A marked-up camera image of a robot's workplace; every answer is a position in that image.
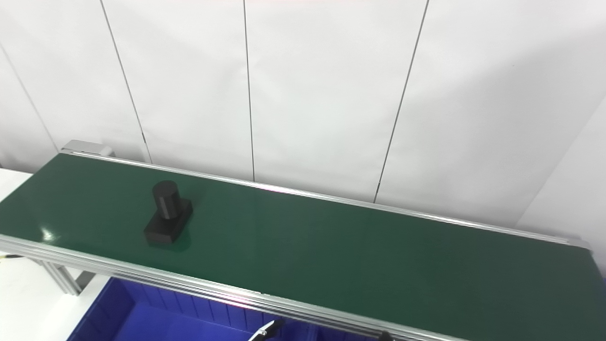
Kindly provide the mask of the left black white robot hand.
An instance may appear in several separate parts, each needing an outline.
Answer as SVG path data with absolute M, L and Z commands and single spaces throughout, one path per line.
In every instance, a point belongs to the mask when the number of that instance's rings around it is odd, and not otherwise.
M 271 320 L 254 332 L 248 341 L 266 341 L 267 339 L 271 339 L 275 337 L 284 324 L 284 319 Z

